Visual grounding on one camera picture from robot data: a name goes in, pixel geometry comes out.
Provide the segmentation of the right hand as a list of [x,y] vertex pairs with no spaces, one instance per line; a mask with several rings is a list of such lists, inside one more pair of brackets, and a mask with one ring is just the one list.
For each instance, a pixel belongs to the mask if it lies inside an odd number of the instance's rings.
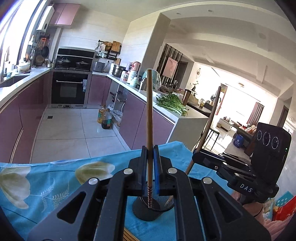
[[[231,196],[239,203],[241,194],[233,191]],[[263,217],[263,203],[259,202],[252,202],[243,205],[243,207],[262,225],[264,224],[264,217]]]

